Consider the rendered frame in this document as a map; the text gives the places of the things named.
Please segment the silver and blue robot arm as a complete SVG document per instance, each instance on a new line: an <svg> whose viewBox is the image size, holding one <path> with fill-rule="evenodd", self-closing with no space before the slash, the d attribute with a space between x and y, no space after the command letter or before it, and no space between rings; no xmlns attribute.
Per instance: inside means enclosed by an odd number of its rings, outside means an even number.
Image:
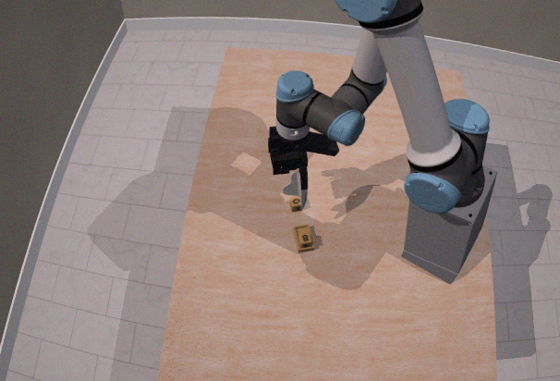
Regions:
<svg viewBox="0 0 560 381"><path fill-rule="evenodd" d="M421 0L335 2L363 28L350 75L329 97L314 90L307 73L284 73L275 93L279 135L299 140L309 133L296 150L336 156L337 142L350 146L359 138L363 114L382 93L387 72L410 139L404 183L409 199L436 214L478 201L490 119L470 100L444 103L419 21Z"/></svg>

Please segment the brown wooden tray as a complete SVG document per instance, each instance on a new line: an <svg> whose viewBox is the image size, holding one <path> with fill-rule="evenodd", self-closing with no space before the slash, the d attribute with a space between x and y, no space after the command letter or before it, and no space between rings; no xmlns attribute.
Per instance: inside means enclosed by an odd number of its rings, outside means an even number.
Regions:
<svg viewBox="0 0 560 381"><path fill-rule="evenodd" d="M312 237L311 237L311 240L312 240L311 247L300 249L300 247L299 247L299 242L298 242L298 235L299 235L299 234L309 233L309 232L310 232L310 226L309 226L309 224L308 224L308 225L302 225L302 226L295 226L295 227L293 227L293 231L294 231L295 240L296 240L296 244L297 244L297 248L298 248L298 253L300 253L300 252L310 252L310 251L314 251L314 244L313 244Z"/></svg>

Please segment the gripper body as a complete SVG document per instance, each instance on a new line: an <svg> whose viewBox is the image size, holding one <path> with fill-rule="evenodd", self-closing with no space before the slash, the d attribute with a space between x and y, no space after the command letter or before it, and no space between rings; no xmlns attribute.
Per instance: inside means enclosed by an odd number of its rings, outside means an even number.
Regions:
<svg viewBox="0 0 560 381"><path fill-rule="evenodd" d="M288 174L290 170L297 170L301 162L307 162L306 151L296 150L298 144L308 139L309 133L299 140L288 140L279 135L275 127L269 127L268 153L270 153L274 175Z"/></svg>

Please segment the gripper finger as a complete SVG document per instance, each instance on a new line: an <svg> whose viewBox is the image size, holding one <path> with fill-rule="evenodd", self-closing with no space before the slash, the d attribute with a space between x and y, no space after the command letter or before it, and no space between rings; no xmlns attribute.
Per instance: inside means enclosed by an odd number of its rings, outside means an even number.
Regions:
<svg viewBox="0 0 560 381"><path fill-rule="evenodd" d="M285 195L300 196L301 209L304 208L307 201L308 193L308 170L307 162L302 163L298 171L293 171L290 174L290 182L282 188ZM298 182L299 181L299 182Z"/></svg>

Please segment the brown wooden number cube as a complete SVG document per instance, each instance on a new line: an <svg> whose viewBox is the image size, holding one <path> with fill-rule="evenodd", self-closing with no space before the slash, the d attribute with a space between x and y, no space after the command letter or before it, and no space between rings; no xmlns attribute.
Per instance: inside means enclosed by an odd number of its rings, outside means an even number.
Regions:
<svg viewBox="0 0 560 381"><path fill-rule="evenodd" d="M300 249L311 247L312 240L310 233L304 233L298 235L298 242Z"/></svg>
<svg viewBox="0 0 560 381"><path fill-rule="evenodd" d="M290 208L291 212L302 211L300 206L300 197L292 197L290 198Z"/></svg>

